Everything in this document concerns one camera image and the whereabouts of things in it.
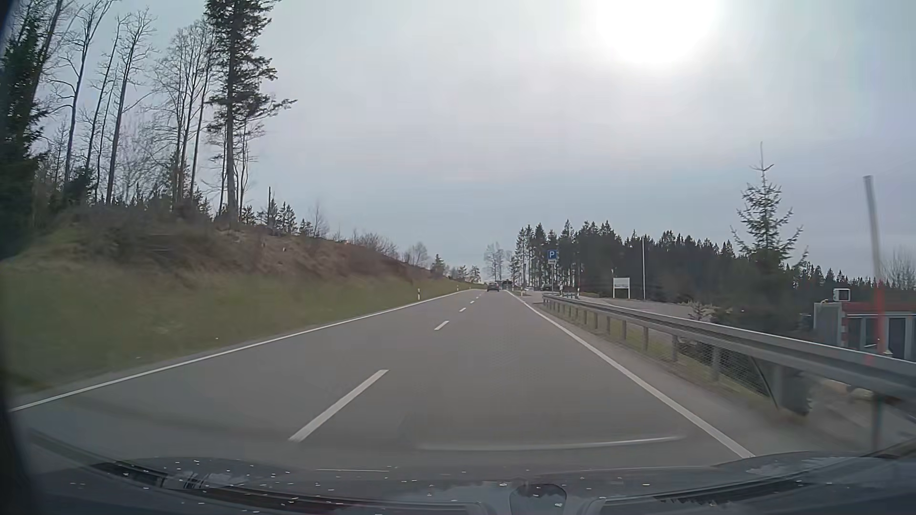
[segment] sun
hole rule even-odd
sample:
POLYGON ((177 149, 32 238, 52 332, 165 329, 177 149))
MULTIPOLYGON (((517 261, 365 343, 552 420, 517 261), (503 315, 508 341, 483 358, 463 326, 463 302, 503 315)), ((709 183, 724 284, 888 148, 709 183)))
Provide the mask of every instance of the sun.
POLYGON ((598 37, 621 60, 659 66, 684 60, 712 29, 716 0, 596 0, 598 37))

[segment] car hood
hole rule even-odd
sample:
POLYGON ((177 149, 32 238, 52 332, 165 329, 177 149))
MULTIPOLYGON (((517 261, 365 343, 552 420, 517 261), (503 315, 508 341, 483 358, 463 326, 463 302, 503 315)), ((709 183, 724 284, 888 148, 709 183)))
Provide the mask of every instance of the car hood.
POLYGON ((498 466, 290 469, 181 456, 99 461, 41 475, 37 483, 49 513, 104 514, 129 507, 150 514, 224 513, 231 508, 253 513, 518 515, 514 508, 523 507, 526 513, 560 515, 574 507, 583 515, 607 515, 624 505, 732 504, 749 509, 757 503, 752 511, 761 512, 770 510, 761 510, 760 503, 772 502, 774 496, 782 503, 774 509, 796 510, 860 499, 863 492, 870 499, 909 495, 916 485, 916 468, 910 460, 810 452, 705 467, 557 467, 519 476, 498 466))

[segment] hillside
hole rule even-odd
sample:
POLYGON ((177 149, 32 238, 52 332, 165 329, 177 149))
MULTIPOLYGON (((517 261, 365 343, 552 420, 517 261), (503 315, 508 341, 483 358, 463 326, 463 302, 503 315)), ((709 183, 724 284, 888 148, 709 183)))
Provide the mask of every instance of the hillside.
POLYGON ((76 216, 0 263, 8 378, 43 389, 470 287, 265 227, 76 216))

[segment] solid white edge line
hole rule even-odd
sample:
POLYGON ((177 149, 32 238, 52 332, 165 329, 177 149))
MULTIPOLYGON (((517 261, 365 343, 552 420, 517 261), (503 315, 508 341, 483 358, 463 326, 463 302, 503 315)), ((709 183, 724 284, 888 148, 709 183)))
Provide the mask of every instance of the solid white edge line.
POLYGON ((695 413, 693 413, 692 411, 688 410, 687 408, 684 408, 684 407, 683 407, 681 404, 679 404, 676 400, 672 399, 671 397, 668 397, 667 395, 665 395, 664 393, 662 393, 660 390, 656 389, 655 387, 653 387, 652 385, 650 385, 649 383, 647 383, 647 382, 646 382, 645 380, 643 380, 643 378, 641 378, 640 376, 637 376, 637 375, 634 374, 633 372, 630 372, 628 368, 624 367, 623 365, 620 365, 620 364, 617 363, 615 360, 613 360, 613 359, 611 359, 610 357, 608 357, 608 355, 606 355, 605 353, 601 352, 600 350, 598 350, 597 348, 595 348, 593 345, 589 344, 588 342, 586 342, 585 340, 583 340, 582 338, 580 338, 579 336, 577 336, 576 334, 574 334, 574 333, 573 333, 572 331, 570 331, 569 329, 566 329, 566 328, 563 327, 562 325, 559 325, 558 323, 556 323, 556 322, 554 322, 553 320, 551 320, 550 318, 548 318, 547 315, 545 315, 544 313, 539 312, 538 310, 536 310, 536 309, 532 308, 531 306, 529 306, 526 302, 522 301, 521 299, 518 299, 518 301, 521 302, 522 304, 524 304, 526 308, 532 310, 532 311, 533 311, 535 314, 537 314, 540 318, 543 318, 543 319, 546 320, 547 322, 552 323, 552 324, 555 325, 557 328, 559 328, 561 331, 563 331, 564 333, 566 333, 567 335, 569 335, 573 340, 579 342, 579 343, 582 344, 585 348, 587 348, 588 350, 590 350, 590 351, 592 351, 593 353, 595 353, 598 357, 600 357, 601 359, 603 359, 608 365, 610 365, 611 367, 616 368, 621 374, 627 376, 627 377, 630 378, 633 382, 635 382, 635 383, 638 384, 640 387, 642 387, 645 391, 647 391, 647 392, 651 393, 653 396, 655 396, 656 399, 661 400, 662 402, 664 402, 665 404, 667 404, 669 408, 671 408, 671 409, 677 411, 677 412, 680 413, 685 419, 687 419, 687 420, 690 421, 690 422, 693 422, 694 425, 696 425, 696 426, 699 427, 700 429, 706 431, 710 436, 712 436, 713 438, 715 438, 716 440, 718 440, 720 444, 724 445, 725 447, 728 447, 728 449, 729 449, 730 451, 732 451, 733 453, 735 453, 736 455, 738 455, 738 456, 740 456, 740 457, 742 457, 742 458, 754 457, 754 453, 751 453, 750 451, 748 451, 743 445, 741 445, 741 444, 739 444, 738 442, 732 440, 727 434, 722 433, 722 432, 719 431, 718 429, 715 429, 715 428, 713 427, 712 424, 710 424, 709 422, 707 422, 707 421, 701 419, 699 416, 697 416, 695 413))
POLYGON ((440 295, 439 297, 433 297, 433 298, 427 299, 427 300, 425 300, 425 301, 411 302, 410 304, 404 304, 403 306, 398 306, 397 308, 390 308, 390 309, 386 309, 386 310, 383 310, 383 311, 380 311, 380 312, 374 312, 374 313, 364 314, 364 315, 361 315, 361 316, 357 316, 357 317, 355 317, 355 318, 350 318, 350 319, 347 319, 347 320, 341 320, 340 322, 335 322, 335 323, 329 323, 329 324, 327 324, 327 325, 322 325, 321 327, 312 327, 311 329, 307 329, 307 330, 305 330, 305 331, 299 331, 298 333, 286 334, 286 335, 284 335, 284 336, 278 336, 278 337, 276 337, 276 338, 271 338, 271 339, 265 340, 265 341, 263 341, 263 342, 256 342, 256 343, 253 343, 253 344, 243 345, 243 346, 240 346, 240 347, 237 347, 237 348, 233 348, 233 349, 229 349, 229 350, 224 350, 224 351, 217 352, 217 353, 213 353, 213 354, 208 354, 207 356, 195 357, 194 359, 189 359, 188 361, 182 361, 182 362, 180 362, 180 363, 174 363, 174 364, 168 365, 168 366, 166 366, 166 367, 154 368, 154 369, 152 369, 152 370, 147 370, 147 371, 145 371, 145 372, 140 372, 140 373, 138 373, 138 374, 133 374, 133 375, 131 375, 131 376, 126 376, 126 377, 123 377, 123 378, 112 379, 112 380, 110 380, 110 381, 105 381, 104 383, 99 383, 99 384, 95 384, 95 385, 90 385, 90 386, 85 387, 85 388, 75 389, 75 390, 73 390, 73 391, 68 391, 68 392, 65 392, 65 393, 61 393, 61 394, 59 394, 59 395, 54 395, 54 396, 51 396, 51 397, 47 397, 47 398, 45 398, 45 399, 40 399, 40 400, 36 400, 36 401, 34 401, 34 402, 29 402, 29 403, 23 404, 23 405, 21 405, 21 406, 15 406, 15 408, 11 408, 11 409, 10 409, 10 412, 12 412, 12 411, 19 411, 19 410, 25 410, 25 409, 28 409, 28 408, 33 408, 33 407, 35 407, 35 406, 40 406, 41 404, 46 404, 46 403, 52 402, 52 401, 54 401, 54 400, 66 399, 67 397, 71 397, 71 396, 73 396, 73 395, 77 395, 77 394, 84 393, 84 392, 87 392, 87 391, 91 391, 91 390, 94 390, 94 389, 103 388, 103 387, 106 387, 106 386, 111 386, 111 385, 114 385, 114 384, 117 384, 117 383, 122 383, 122 382, 128 381, 128 380, 130 380, 130 379, 142 378, 142 377, 144 377, 144 376, 148 376, 148 375, 150 375, 150 374, 155 374, 155 373, 157 373, 157 372, 163 372, 163 371, 165 371, 165 370, 171 370, 171 369, 173 369, 173 368, 184 367, 185 365, 190 365, 191 363, 197 363, 198 361, 203 361, 203 360, 205 360, 205 359, 210 359, 210 358, 218 357, 218 356, 225 356, 225 355, 227 355, 227 354, 232 354, 233 352, 238 352, 238 351, 241 351, 241 350, 250 349, 250 348, 252 348, 252 347, 257 347, 257 346, 259 346, 259 345, 272 344, 272 343, 277 342, 277 341, 279 341, 279 340, 285 340, 286 338, 292 338, 292 337, 294 337, 294 336, 300 336, 300 335, 307 334, 307 333, 313 333, 313 332, 315 332, 315 331, 320 331, 321 329, 328 329, 329 327, 334 327, 334 326, 337 326, 337 325, 342 325, 342 324, 344 324, 344 323, 356 322, 357 320, 363 320, 363 319, 365 319, 365 318, 371 318, 371 317, 373 317, 373 316, 378 316, 378 315, 380 315, 380 314, 385 314, 385 313, 387 313, 387 312, 395 312, 395 311, 397 311, 397 310, 403 310, 404 308, 409 308, 410 306, 416 306, 417 304, 423 304, 424 302, 436 301, 436 300, 438 300, 438 299, 443 299, 443 298, 445 298, 445 297, 451 297, 452 295, 456 295, 456 294, 458 294, 458 293, 461 293, 461 292, 460 292, 460 291, 454 291, 454 292, 452 292, 452 293, 446 293, 445 295, 440 295))
POLYGON ((365 389, 372 386, 372 383, 381 379, 381 377, 384 376, 386 372, 387 370, 383 368, 377 371, 375 374, 369 376, 369 378, 360 383, 358 387, 350 390, 350 393, 338 399, 338 401, 329 406, 327 410, 322 411, 322 414, 312 419, 311 422, 305 424, 302 429, 296 431, 292 436, 290 436, 289 440, 291 442, 301 442, 302 440, 305 440, 305 438, 314 433, 316 429, 322 427, 322 424, 334 416, 337 411, 342 410, 344 406, 350 403, 351 400, 356 399, 357 395, 363 393, 365 389))

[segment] grass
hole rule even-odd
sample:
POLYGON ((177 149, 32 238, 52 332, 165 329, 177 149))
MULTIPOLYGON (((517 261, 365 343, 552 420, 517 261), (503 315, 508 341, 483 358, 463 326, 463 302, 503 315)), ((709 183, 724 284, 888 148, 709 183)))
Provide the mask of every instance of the grass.
POLYGON ((461 288, 450 280, 184 276, 108 263, 0 265, 7 380, 18 390, 342 320, 461 288))

